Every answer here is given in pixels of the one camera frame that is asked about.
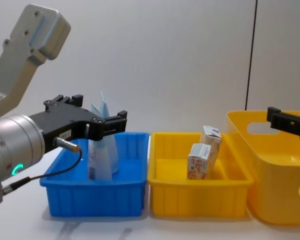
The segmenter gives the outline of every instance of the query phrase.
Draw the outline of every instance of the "white wall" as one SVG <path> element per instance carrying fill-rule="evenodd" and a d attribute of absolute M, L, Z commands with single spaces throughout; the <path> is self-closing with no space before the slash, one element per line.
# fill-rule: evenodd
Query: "white wall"
<path fill-rule="evenodd" d="M 300 110 L 300 0 L 259 0 L 248 110 Z"/>
<path fill-rule="evenodd" d="M 255 0 L 33 0 L 72 26 L 59 57 L 40 66 L 20 105 L 34 114 L 58 94 L 84 95 L 111 114 L 128 111 L 127 131 L 225 130 L 243 110 Z M 0 1 L 0 54 L 27 0 Z"/>

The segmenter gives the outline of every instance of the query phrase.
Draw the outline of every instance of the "white table surface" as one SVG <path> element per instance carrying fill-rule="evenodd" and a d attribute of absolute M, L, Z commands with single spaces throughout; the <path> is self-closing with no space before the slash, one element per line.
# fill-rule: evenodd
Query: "white table surface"
<path fill-rule="evenodd" d="M 60 149 L 5 181 L 44 173 Z M 51 217 L 46 189 L 34 180 L 7 195 L 0 204 L 0 240 L 300 240 L 300 227 L 273 226 L 249 214 L 244 219 L 141 217 Z"/>

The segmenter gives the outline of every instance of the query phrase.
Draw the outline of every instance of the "green indicator light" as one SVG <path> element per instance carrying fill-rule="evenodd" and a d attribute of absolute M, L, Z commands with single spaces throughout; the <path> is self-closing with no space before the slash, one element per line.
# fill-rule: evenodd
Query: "green indicator light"
<path fill-rule="evenodd" d="M 22 163 L 19 163 L 17 166 L 14 167 L 14 169 L 12 170 L 11 175 L 14 176 L 16 175 L 19 171 L 19 169 L 23 169 L 24 165 Z"/>

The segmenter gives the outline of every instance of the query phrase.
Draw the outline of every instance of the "black bracket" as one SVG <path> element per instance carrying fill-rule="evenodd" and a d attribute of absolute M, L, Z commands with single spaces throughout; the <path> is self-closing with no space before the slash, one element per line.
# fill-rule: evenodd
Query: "black bracket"
<path fill-rule="evenodd" d="M 127 125 L 127 112 L 118 112 L 116 116 L 102 118 L 82 108 L 84 96 L 74 95 L 71 98 L 58 95 L 52 100 L 43 102 L 45 111 L 30 118 L 41 129 L 45 152 L 56 148 L 55 137 L 71 141 L 74 139 L 101 140 L 104 136 L 124 132 Z"/>
<path fill-rule="evenodd" d="M 272 129 L 278 129 L 300 136 L 300 116 L 281 112 L 275 107 L 268 107 L 266 120 L 271 122 Z"/>

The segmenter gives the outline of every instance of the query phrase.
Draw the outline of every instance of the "small cardboard box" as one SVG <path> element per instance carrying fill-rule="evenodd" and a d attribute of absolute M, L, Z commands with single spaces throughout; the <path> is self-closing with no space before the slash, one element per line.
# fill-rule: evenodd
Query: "small cardboard box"
<path fill-rule="evenodd" d="M 222 142 L 222 137 L 219 129 L 213 126 L 203 126 L 200 142 L 211 146 L 210 157 L 208 161 L 208 168 L 210 169 L 210 171 L 208 172 L 207 176 L 207 179 L 211 179 Z"/>
<path fill-rule="evenodd" d="M 188 155 L 187 179 L 206 179 L 209 172 L 211 146 L 203 143 L 192 145 Z"/>

